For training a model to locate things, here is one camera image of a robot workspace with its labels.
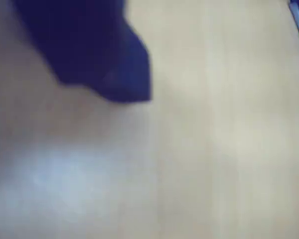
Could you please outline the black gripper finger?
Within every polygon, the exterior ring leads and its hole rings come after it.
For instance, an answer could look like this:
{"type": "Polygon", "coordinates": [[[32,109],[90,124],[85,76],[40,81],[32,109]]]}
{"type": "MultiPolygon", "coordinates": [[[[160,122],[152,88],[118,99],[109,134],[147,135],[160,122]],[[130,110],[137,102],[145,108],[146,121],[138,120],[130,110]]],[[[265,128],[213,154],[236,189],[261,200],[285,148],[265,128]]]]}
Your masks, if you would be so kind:
{"type": "Polygon", "coordinates": [[[32,44],[58,80],[116,103],[151,100],[149,53],[124,0],[14,0],[32,44]]]}

